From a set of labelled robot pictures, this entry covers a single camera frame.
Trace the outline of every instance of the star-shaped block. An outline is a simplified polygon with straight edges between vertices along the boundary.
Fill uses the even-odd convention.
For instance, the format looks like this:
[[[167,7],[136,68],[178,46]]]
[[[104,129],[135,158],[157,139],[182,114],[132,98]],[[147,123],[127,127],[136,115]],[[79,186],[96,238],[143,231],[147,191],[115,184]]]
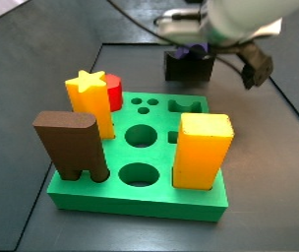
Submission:
[[[95,114],[101,138],[112,139],[112,113],[105,79],[105,72],[89,74],[81,70],[77,78],[65,81],[65,86],[73,111]]]

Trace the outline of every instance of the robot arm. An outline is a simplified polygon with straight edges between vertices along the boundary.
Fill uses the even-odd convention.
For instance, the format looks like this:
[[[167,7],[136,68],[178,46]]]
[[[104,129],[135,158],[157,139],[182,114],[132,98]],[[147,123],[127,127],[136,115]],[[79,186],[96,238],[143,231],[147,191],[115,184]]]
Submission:
[[[248,90],[273,72],[273,61],[254,43],[278,35],[281,17],[299,9],[299,0],[208,0],[200,9],[176,9],[156,19],[157,34],[176,43],[206,43],[207,53],[238,54],[244,62],[242,79]]]
[[[175,9],[157,22],[157,34],[179,43],[226,47],[259,36],[278,35],[281,18],[299,9],[299,0],[208,0],[200,9]]]

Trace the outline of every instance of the small round hole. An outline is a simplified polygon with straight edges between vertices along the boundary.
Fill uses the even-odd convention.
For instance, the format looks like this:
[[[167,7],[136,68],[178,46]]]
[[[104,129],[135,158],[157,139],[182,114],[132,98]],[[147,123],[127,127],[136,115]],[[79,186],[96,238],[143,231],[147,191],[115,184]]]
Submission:
[[[132,126],[124,134],[124,140],[132,147],[149,147],[157,139],[156,130],[144,124]]]
[[[131,100],[131,102],[132,102],[132,104],[137,105],[137,104],[140,104],[143,102],[143,100],[140,98],[133,98]]]
[[[129,186],[145,187],[152,185],[160,177],[157,169],[143,162],[125,165],[119,171],[120,180]]]
[[[147,114],[149,112],[149,109],[147,107],[139,107],[137,112],[139,114]]]
[[[149,98],[148,100],[147,100],[147,103],[149,104],[149,105],[157,105],[157,103],[159,103],[159,100],[156,99],[156,98]]]

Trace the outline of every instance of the brown block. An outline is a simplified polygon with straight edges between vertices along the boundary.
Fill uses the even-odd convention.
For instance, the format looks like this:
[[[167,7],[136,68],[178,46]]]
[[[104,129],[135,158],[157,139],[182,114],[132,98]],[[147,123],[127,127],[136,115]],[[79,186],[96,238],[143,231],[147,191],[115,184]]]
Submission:
[[[77,180],[83,170],[95,182],[109,177],[97,119],[91,113],[44,111],[33,123],[40,140],[64,180]]]

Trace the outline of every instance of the dark gray table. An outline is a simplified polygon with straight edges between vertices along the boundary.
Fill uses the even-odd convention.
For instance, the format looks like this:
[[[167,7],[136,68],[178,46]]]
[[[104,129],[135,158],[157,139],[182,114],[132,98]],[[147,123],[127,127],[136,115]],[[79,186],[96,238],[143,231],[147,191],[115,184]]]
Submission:
[[[236,136],[223,164],[230,200],[223,219],[215,224],[59,211],[45,183],[20,250],[299,250],[297,115],[270,82],[246,92],[222,64],[208,84],[167,83],[164,49],[104,46],[95,71],[121,76],[129,92],[206,95],[211,112],[230,115]]]

